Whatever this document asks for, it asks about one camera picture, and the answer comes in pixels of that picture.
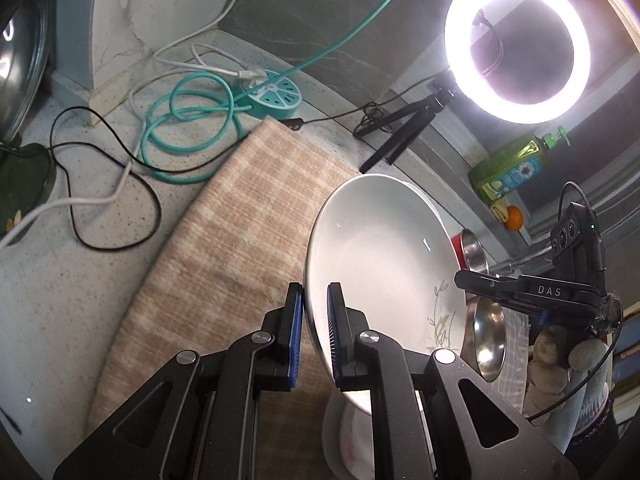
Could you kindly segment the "gloved right hand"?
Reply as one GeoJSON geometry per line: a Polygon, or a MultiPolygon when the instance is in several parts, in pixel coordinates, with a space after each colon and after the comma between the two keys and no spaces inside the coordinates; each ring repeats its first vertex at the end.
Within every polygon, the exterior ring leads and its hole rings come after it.
{"type": "Polygon", "coordinates": [[[544,328],[536,337],[527,367],[527,389],[523,412],[533,416],[558,402],[589,373],[582,391],[580,417],[597,416],[608,400],[606,366],[599,365],[608,345],[599,338],[572,333],[561,326],[544,328]]]}

